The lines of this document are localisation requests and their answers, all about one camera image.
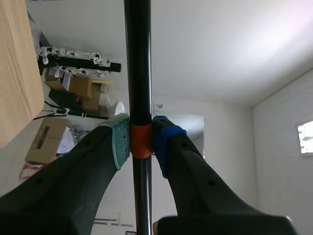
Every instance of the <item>white brick wall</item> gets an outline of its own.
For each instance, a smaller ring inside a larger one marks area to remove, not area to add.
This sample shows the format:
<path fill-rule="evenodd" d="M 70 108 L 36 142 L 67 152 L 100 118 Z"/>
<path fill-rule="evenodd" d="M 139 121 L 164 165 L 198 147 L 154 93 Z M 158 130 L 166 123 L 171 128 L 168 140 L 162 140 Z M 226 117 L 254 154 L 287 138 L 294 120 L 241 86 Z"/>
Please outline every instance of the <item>white brick wall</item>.
<path fill-rule="evenodd" d="M 313 235 L 313 157 L 300 154 L 297 124 L 313 119 L 313 70 L 253 109 L 259 209 L 289 216 Z"/>

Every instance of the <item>orange rubber band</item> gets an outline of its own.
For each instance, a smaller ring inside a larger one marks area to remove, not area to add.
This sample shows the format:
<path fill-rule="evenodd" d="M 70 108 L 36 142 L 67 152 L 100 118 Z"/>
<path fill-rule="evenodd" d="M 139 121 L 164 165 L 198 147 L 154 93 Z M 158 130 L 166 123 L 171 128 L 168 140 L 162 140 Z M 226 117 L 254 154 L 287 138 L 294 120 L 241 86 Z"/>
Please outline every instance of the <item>orange rubber band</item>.
<path fill-rule="evenodd" d="M 147 158 L 153 151 L 151 146 L 152 124 L 145 126 L 129 125 L 131 151 L 134 158 Z"/>

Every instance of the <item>teal clamp pad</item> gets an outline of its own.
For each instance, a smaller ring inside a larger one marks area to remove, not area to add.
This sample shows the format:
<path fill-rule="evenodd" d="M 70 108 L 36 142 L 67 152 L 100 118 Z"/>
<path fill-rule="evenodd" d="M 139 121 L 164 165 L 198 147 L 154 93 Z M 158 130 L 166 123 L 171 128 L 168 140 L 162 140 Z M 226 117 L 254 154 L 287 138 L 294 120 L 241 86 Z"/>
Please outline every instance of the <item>teal clamp pad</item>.
<path fill-rule="evenodd" d="M 117 170 L 121 169 L 122 165 L 129 158 L 131 152 L 129 121 L 129 115 L 122 113 L 101 124 L 102 126 L 112 128 L 112 150 Z"/>

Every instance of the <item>black clamp arm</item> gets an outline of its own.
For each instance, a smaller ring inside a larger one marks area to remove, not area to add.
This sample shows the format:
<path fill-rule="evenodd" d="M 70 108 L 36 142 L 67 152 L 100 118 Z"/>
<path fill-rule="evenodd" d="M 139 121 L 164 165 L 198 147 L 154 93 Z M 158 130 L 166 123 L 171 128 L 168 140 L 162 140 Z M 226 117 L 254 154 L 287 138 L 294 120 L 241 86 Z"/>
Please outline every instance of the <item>black clamp arm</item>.
<path fill-rule="evenodd" d="M 155 117 L 153 135 L 171 126 L 174 124 L 166 117 Z M 261 213 L 241 200 L 206 163 L 185 133 L 172 135 L 166 145 L 159 141 L 162 139 L 153 138 L 153 147 L 156 153 L 166 152 L 165 175 L 178 217 L 160 220 L 158 234 L 297 234 L 287 217 Z"/>

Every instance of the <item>black bar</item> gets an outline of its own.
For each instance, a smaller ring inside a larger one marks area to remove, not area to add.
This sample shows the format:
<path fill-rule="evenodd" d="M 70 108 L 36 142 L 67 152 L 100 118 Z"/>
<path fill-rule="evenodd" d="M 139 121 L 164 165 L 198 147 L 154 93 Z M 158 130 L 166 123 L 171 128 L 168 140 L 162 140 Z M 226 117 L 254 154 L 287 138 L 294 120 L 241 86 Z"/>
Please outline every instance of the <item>black bar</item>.
<path fill-rule="evenodd" d="M 47 65 L 43 64 L 42 57 L 38 60 L 38 65 L 41 68 L 50 68 L 56 65 L 66 66 L 66 67 L 76 67 L 84 68 L 90 70 L 101 70 L 109 72 L 121 72 L 122 65 L 119 63 L 111 62 L 110 67 L 95 65 L 91 60 L 76 59 L 76 58 L 67 58 L 67 57 L 55 57 L 53 55 L 48 55 L 49 63 Z"/>
<path fill-rule="evenodd" d="M 124 0 L 130 123 L 151 123 L 150 0 Z M 133 155 L 136 225 L 138 235 L 151 235 L 151 156 Z"/>

